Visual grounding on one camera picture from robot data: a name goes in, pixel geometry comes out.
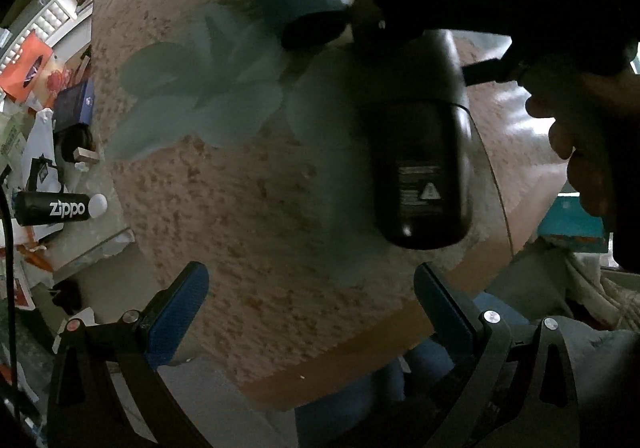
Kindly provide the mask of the person's right hand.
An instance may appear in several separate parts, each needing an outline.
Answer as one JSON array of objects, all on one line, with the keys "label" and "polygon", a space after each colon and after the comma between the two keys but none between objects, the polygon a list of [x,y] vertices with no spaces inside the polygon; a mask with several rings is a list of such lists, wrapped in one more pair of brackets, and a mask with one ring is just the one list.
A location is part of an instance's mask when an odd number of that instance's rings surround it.
[{"label": "person's right hand", "polygon": [[530,72],[526,111],[551,118],[552,150],[592,216],[619,223],[639,212],[639,75]]}]

